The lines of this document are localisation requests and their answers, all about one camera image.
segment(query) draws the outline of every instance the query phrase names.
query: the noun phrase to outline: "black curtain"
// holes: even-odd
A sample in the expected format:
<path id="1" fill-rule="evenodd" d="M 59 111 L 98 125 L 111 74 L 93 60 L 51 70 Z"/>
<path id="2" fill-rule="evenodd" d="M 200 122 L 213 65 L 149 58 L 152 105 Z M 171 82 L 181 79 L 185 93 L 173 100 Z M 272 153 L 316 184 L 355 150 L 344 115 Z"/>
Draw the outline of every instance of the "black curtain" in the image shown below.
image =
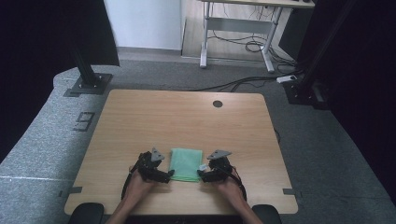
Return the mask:
<path id="1" fill-rule="evenodd" d="M 306 77 L 328 88 L 328 106 L 396 203 L 396 4 L 348 0 Z M 308 90 L 312 82 L 302 82 Z"/>
<path id="2" fill-rule="evenodd" d="M 46 103 L 53 78 L 76 67 L 71 45 L 86 63 L 120 64 L 103 0 L 7 1 L 0 27 L 2 161 Z"/>

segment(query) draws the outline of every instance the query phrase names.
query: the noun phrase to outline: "wooden table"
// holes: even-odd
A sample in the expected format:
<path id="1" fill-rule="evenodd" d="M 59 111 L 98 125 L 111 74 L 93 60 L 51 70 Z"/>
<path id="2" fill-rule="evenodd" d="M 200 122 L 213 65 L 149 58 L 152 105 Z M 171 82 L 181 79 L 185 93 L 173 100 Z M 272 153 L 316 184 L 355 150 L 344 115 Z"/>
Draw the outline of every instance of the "wooden table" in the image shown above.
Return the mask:
<path id="1" fill-rule="evenodd" d="M 266 35 L 267 40 L 262 46 L 262 57 L 269 73 L 274 73 L 271 57 L 269 55 L 269 48 L 274 38 L 277 24 L 279 22 L 280 14 L 283 7 L 297 7 L 297 8 L 313 8 L 315 4 L 310 0 L 309 3 L 292 0 L 201 0 L 205 2 L 204 15 L 204 40 L 201 46 L 201 60 L 200 67 L 206 68 L 207 61 L 207 31 L 230 31 L 240 33 L 253 33 Z M 268 6 L 275 7 L 275 15 L 271 21 L 252 21 L 252 20 L 237 20 L 228 18 L 215 18 L 210 16 L 210 4 L 226 3 L 239 5 L 253 5 L 253 6 Z"/>
<path id="2" fill-rule="evenodd" d="M 213 102 L 221 101 L 222 107 Z M 106 101 L 74 188 L 65 205 L 102 203 L 112 214 L 120 202 L 128 168 L 141 152 L 156 147 L 168 171 L 171 148 L 201 149 L 203 162 L 215 149 L 231 151 L 250 205 L 271 204 L 281 214 L 298 210 L 289 176 L 260 94 L 114 90 Z M 230 215 L 234 210 L 210 184 L 159 184 L 133 211 L 136 215 Z"/>

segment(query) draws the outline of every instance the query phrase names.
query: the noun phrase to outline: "white desk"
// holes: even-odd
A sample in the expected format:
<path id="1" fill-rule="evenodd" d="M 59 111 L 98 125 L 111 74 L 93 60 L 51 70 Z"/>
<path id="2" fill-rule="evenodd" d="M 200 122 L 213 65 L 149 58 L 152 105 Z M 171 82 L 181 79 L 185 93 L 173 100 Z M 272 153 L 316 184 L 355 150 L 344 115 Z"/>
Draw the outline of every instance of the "white desk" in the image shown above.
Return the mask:
<path id="1" fill-rule="evenodd" d="M 264 58 L 267 70 L 269 73 L 274 73 L 274 67 L 271 62 L 268 49 L 274 38 L 275 30 L 279 22 L 280 14 L 283 7 L 301 7 L 312 8 L 315 4 L 312 0 L 309 3 L 300 0 L 298 2 L 292 0 L 201 0 L 205 2 L 205 30 L 204 41 L 201 46 L 201 68 L 206 68 L 207 59 L 207 31 L 231 31 L 240 33 L 254 33 L 268 35 L 265 46 L 262 48 L 262 57 Z M 236 20 L 226 18 L 215 18 L 209 16 L 210 4 L 213 3 L 227 3 L 227 4 L 240 4 L 240 5 L 254 5 L 254 6 L 269 6 L 276 7 L 276 12 L 272 21 L 248 21 Z"/>

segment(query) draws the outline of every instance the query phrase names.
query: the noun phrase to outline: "white wall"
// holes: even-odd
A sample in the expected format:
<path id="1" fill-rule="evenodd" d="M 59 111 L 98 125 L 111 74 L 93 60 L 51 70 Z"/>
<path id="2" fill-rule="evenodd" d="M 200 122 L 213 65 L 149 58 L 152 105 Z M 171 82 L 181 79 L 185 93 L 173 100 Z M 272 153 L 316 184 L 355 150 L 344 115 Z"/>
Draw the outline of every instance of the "white wall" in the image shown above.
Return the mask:
<path id="1" fill-rule="evenodd" d="M 117 47 L 180 50 L 182 1 L 105 0 Z"/>

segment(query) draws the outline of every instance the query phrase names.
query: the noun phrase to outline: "forearm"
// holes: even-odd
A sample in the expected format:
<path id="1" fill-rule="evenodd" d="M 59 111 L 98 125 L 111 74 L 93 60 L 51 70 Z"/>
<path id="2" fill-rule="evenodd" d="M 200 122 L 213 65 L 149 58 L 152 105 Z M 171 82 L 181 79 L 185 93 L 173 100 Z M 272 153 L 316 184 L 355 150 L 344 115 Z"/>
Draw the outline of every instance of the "forearm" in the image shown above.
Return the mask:
<path id="1" fill-rule="evenodd" d="M 244 220 L 245 224 L 262 224 L 262 221 L 256 216 L 245 200 L 231 202 L 231 205 L 242 220 Z"/>
<path id="2" fill-rule="evenodd" d="M 136 198 L 128 196 L 123 198 L 106 224 L 123 224 L 131 214 L 137 202 L 138 200 Z"/>

